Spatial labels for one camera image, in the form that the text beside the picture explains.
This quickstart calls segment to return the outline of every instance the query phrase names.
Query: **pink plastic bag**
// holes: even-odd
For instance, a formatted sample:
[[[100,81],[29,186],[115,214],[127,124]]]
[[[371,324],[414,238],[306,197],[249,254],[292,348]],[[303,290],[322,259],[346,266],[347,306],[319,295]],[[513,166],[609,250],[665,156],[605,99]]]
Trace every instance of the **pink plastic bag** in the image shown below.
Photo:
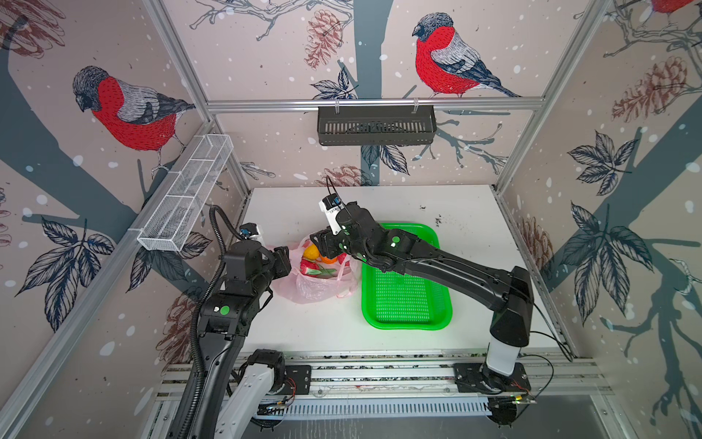
[[[351,256],[346,256],[343,267],[339,262],[334,264],[318,263],[324,268],[336,270],[336,278],[320,279],[305,276],[300,273],[305,248],[310,243],[310,238],[300,242],[296,249],[290,250],[290,274],[282,279],[276,279],[271,284],[271,289],[278,296],[295,303],[313,303],[329,299],[332,296],[346,297],[356,292],[361,275],[361,263]]]

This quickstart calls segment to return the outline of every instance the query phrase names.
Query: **wire mesh shelf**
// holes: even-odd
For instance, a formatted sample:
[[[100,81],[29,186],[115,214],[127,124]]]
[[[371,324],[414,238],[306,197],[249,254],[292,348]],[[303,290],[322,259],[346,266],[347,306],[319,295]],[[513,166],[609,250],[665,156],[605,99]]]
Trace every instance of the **wire mesh shelf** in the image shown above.
[[[234,146],[224,134],[206,134],[137,240],[146,250],[180,251]]]

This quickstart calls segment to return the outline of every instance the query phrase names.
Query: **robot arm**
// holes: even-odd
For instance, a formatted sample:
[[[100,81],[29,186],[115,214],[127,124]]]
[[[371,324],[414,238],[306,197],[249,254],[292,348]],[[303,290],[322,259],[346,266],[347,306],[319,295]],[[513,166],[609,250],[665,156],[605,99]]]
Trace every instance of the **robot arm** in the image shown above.
[[[494,312],[491,343],[485,371],[509,377],[519,350],[529,344],[534,296],[529,273],[514,267],[504,270],[484,267],[442,251],[416,235],[399,229],[386,230],[368,210],[356,202],[344,205],[337,194],[319,203],[330,226],[310,236],[320,254],[334,258],[341,253],[382,271],[395,271],[443,284],[472,297]],[[494,386],[486,387],[492,393]]]

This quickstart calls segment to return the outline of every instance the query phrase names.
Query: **hanging basket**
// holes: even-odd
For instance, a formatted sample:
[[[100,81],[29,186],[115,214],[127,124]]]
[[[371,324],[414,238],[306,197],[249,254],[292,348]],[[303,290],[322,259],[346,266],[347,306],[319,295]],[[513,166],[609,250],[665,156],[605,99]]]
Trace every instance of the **hanging basket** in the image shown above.
[[[428,145],[436,132],[432,105],[320,107],[317,112],[323,146]]]

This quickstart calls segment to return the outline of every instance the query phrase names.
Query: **cable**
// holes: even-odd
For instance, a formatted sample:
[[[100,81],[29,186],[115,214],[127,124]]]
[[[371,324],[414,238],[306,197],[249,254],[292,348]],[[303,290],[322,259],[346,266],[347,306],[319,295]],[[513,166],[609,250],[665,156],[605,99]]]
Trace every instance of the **cable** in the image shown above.
[[[556,369],[553,367],[553,363],[551,363],[551,361],[549,361],[548,358],[542,357],[541,355],[538,355],[538,354],[535,354],[535,353],[530,353],[530,354],[522,355],[520,358],[524,358],[524,357],[539,357],[539,358],[543,358],[543,359],[546,360],[546,362],[551,366],[551,377],[550,377],[550,378],[548,379],[548,381],[546,382],[546,385],[545,385],[544,387],[542,387],[541,390],[538,391],[538,393],[536,394],[536,396],[534,396],[534,400],[536,401],[536,399],[538,398],[538,396],[539,396],[544,390],[546,390],[546,388],[548,387],[549,384],[551,384],[551,380],[553,379],[553,375],[555,375],[555,373],[556,373]],[[522,409],[522,411],[517,415],[517,417],[515,418],[514,421],[512,421],[512,423],[514,423],[517,419],[519,419],[519,417],[522,416],[522,415],[524,414],[524,412],[529,408],[530,405],[531,405],[531,404],[527,405],[524,409]]]
[[[545,334],[545,333],[540,332],[540,331],[531,331],[531,332],[533,332],[535,334],[545,335],[548,338],[553,339],[556,343],[558,343],[558,348],[561,350],[561,353],[566,358],[566,360],[568,360],[569,362],[573,362],[573,359],[574,359],[573,354],[568,352],[567,349],[565,348],[565,345],[558,340],[558,337],[556,337],[556,333],[553,331],[553,328],[551,327],[551,325],[548,324],[548,319],[543,314],[543,311],[541,310],[541,308],[539,308],[536,304],[534,304],[534,308],[536,308],[538,313],[541,314],[541,318],[543,318],[543,321],[546,322],[546,326],[548,327],[548,330],[551,332],[551,335]]]
[[[216,213],[220,214],[220,216],[225,222],[225,225],[234,236],[236,236],[240,240],[245,239],[243,235],[236,231],[232,223],[229,221],[229,218],[227,218],[227,214],[221,207],[217,205],[213,205],[212,207],[210,207],[210,224],[212,225],[212,230],[215,233],[215,236],[217,238],[217,244],[219,245],[220,263],[217,267],[217,270],[215,271],[214,276],[212,277],[212,280],[207,286],[207,290],[197,302],[195,308],[192,310],[192,319],[190,321],[190,352],[192,354],[192,366],[195,370],[196,379],[194,390],[192,392],[192,398],[190,400],[190,405],[187,408],[187,412],[185,413],[185,417],[183,419],[183,424],[180,427],[180,431],[178,432],[178,439],[185,439],[188,433],[190,432],[190,427],[192,426],[192,422],[195,418],[195,413],[197,412],[197,408],[200,404],[200,399],[202,398],[202,389],[205,384],[205,362],[202,357],[202,349],[200,349],[200,337],[197,333],[197,323],[200,318],[200,310],[202,309],[202,306],[205,304],[205,302],[207,302],[207,300],[212,295],[215,285],[218,284],[218,281],[222,276],[225,267],[225,262],[221,258],[221,256],[223,256],[227,252],[227,247],[224,243],[224,238],[222,237],[219,225],[217,224]]]

